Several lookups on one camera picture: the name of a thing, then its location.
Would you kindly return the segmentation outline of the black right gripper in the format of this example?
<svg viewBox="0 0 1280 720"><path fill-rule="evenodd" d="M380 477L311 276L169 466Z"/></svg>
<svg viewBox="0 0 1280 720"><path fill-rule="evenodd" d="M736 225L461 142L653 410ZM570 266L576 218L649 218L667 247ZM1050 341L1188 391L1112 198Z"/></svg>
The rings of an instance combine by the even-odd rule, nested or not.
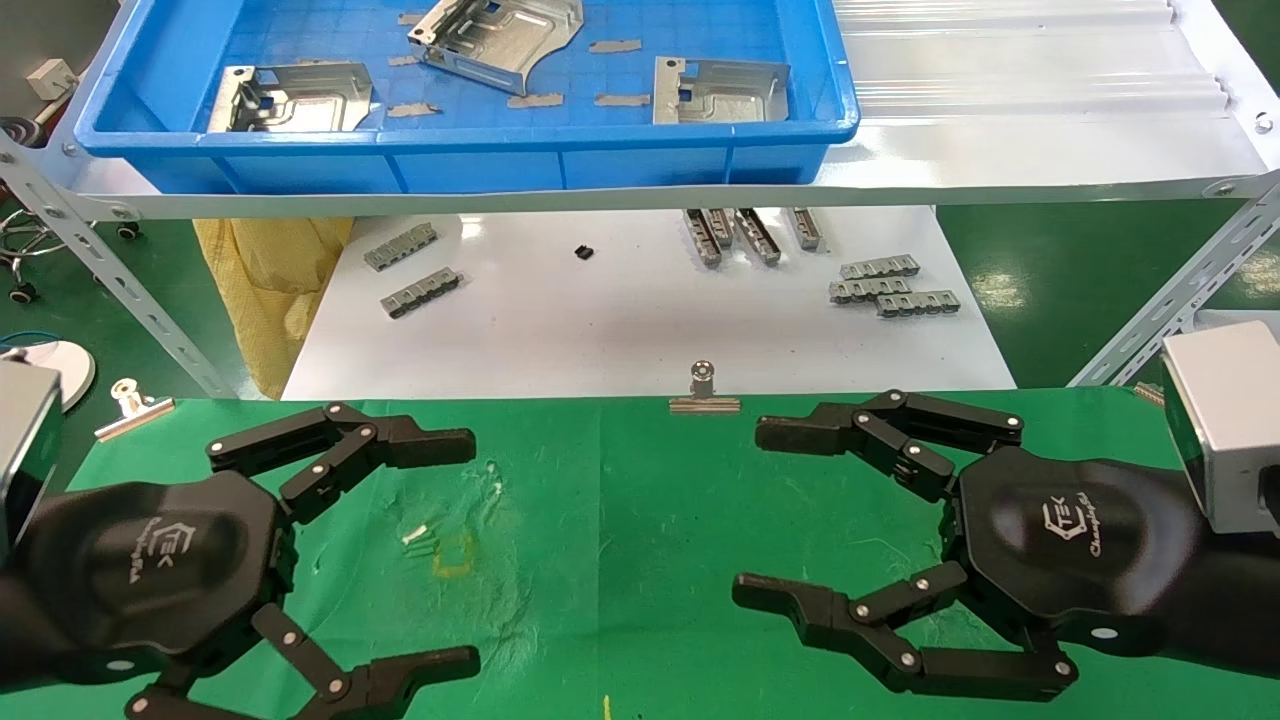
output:
<svg viewBox="0 0 1280 720"><path fill-rule="evenodd" d="M740 573L733 602L787 618L801 644L849 656L895 693L1051 701L1078 679L1057 641L1123 657L1170 652L1169 597L1203 536L1187 482L1132 462L1041 457L1014 448L1023 428L1012 414L901 389L762 416L764 451L851 454L927 502L954 496L954 561L859 598ZM991 455L957 478L933 445ZM1019 648L916 647L899 634L961 597Z"/></svg>

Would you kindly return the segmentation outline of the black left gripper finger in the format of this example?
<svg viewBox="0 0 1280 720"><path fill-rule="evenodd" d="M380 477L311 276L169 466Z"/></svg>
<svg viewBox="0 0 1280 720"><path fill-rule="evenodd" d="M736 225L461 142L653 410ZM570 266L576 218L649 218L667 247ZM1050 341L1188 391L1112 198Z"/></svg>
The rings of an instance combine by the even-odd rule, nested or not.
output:
<svg viewBox="0 0 1280 720"><path fill-rule="evenodd" d="M215 439L214 471L256 477L307 461L280 487L279 501L296 524L308 524L379 468L434 468L470 462L476 437L466 428L425 430L408 415L370 416L329 404Z"/></svg>

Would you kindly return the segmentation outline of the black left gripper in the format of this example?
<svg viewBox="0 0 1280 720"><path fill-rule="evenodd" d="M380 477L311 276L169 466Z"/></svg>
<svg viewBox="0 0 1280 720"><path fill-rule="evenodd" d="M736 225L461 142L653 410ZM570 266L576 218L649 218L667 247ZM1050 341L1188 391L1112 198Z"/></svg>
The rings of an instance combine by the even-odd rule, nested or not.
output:
<svg viewBox="0 0 1280 720"><path fill-rule="evenodd" d="M480 673L470 644L340 669L279 606L297 559L279 501L236 471L47 498L20 538L20 684L163 673L125 717L247 719L188 693L261 638L314 689L293 719L402 719L424 687Z"/></svg>

